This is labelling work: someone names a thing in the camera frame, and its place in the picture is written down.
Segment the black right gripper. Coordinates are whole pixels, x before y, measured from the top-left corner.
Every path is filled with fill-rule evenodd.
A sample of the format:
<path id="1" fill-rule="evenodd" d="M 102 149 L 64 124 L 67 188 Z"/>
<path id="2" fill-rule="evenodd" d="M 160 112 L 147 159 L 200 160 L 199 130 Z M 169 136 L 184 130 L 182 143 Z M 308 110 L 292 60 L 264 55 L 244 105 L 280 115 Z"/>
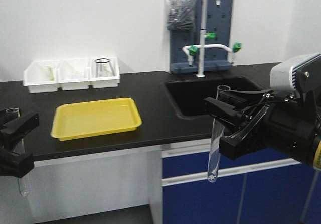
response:
<path id="1" fill-rule="evenodd" d="M 234 106 L 207 97 L 206 113 L 222 124 L 240 123 Z M 320 115 L 315 94 L 304 100 L 276 100 L 261 103 L 261 109 L 248 121 L 220 138 L 219 152 L 231 160 L 266 148 L 274 149 L 308 166 L 320 166 Z"/>

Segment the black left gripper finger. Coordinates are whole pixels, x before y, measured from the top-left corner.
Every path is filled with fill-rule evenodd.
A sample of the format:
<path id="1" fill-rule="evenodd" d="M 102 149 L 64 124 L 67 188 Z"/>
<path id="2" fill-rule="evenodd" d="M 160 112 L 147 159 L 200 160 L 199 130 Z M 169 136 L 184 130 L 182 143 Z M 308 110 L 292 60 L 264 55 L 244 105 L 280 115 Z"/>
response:
<path id="1" fill-rule="evenodd" d="M 16 146 L 31 130 L 39 125 L 39 114 L 29 112 L 1 123 L 1 146 Z"/>
<path id="2" fill-rule="evenodd" d="M 32 154 L 17 154 L 1 148 L 1 176 L 23 178 L 34 169 Z"/>

